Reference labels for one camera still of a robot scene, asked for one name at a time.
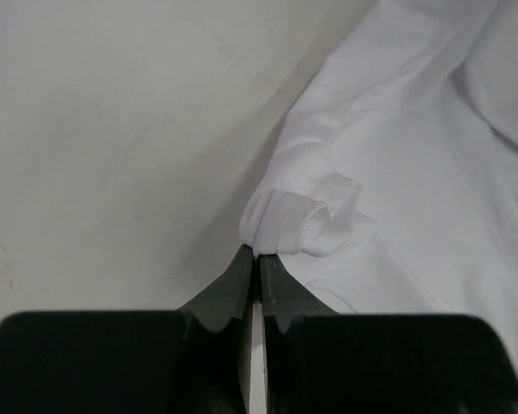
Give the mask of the white t-shirt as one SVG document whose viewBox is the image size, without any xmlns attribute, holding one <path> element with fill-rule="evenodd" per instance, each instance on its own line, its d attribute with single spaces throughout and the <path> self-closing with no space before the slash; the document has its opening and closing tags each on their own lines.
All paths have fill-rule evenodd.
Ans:
<svg viewBox="0 0 518 414">
<path fill-rule="evenodd" d="M 239 225 L 338 310 L 518 345 L 518 1 L 378 1 L 287 115 Z"/>
</svg>

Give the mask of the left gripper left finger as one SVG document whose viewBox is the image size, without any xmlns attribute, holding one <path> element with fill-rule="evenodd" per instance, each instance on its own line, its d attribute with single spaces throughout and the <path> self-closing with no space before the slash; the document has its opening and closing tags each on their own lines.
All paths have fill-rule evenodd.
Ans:
<svg viewBox="0 0 518 414">
<path fill-rule="evenodd" d="M 0 322 L 0 413 L 243 413 L 254 256 L 176 310 L 24 311 Z"/>
</svg>

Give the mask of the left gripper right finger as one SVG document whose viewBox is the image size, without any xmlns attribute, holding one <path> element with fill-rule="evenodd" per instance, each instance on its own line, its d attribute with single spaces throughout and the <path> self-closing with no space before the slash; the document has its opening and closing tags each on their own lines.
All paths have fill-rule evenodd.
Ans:
<svg viewBox="0 0 518 414">
<path fill-rule="evenodd" d="M 258 260 L 270 413 L 518 413 L 496 332 L 464 315 L 339 314 Z"/>
</svg>

